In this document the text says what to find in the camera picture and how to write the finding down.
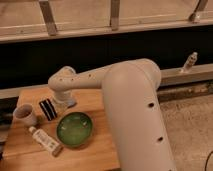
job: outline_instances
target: wooden tabletop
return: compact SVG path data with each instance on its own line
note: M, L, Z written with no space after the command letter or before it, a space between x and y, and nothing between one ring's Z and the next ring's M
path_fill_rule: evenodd
M67 110L64 115L80 111L91 117L94 131L90 142L81 149L64 148L59 156L54 158L32 139L22 123L13 120L4 148L3 160L0 163L1 171L101 171L119 167L115 146L103 111L100 90L77 90L73 91L73 95L78 104ZM40 128L57 139L56 126L62 116L49 122L38 104L39 101L51 97L52 92L48 88L23 90L18 106L31 103L38 115Z
M36 143L27 128L13 120L5 145L1 171L102 171L119 168L116 149L108 128L100 90L74 90L78 104L67 110L87 113L94 123L93 136L80 149L64 148L54 158ZM31 103L39 126L56 137L62 115L48 122L38 102L51 98L48 88L23 90L18 105ZM204 171L207 155L213 150L213 95L173 100L160 104L178 171ZM208 171L213 170L213 158Z

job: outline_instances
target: bottle cap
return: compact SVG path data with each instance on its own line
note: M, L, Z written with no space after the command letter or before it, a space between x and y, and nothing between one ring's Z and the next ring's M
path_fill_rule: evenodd
M35 131L36 131L36 128L34 127L34 126L31 126L30 128L29 128L29 131L30 131L30 133L34 133Z

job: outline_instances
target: green bowl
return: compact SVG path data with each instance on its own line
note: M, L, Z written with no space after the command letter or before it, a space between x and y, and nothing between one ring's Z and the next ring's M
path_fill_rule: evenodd
M73 112L63 117L57 126L58 139L68 147L79 147L92 133L92 120L85 113Z

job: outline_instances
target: small bottle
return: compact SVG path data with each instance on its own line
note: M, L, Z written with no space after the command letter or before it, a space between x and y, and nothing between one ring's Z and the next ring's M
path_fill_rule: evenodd
M54 157L56 157L62 150L62 146L42 129L36 129L35 127L31 126L29 131L32 133L33 139L41 144Z
M189 55L180 73L188 73L190 71L190 69L194 66L195 62L197 61L197 55L198 55L197 52L193 52L191 55Z

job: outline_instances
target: white cup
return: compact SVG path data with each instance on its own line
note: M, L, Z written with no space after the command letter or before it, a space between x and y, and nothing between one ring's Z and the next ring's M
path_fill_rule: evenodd
M31 104L23 104L17 107L13 112L13 117L23 122L26 126L35 126L37 124L37 117Z

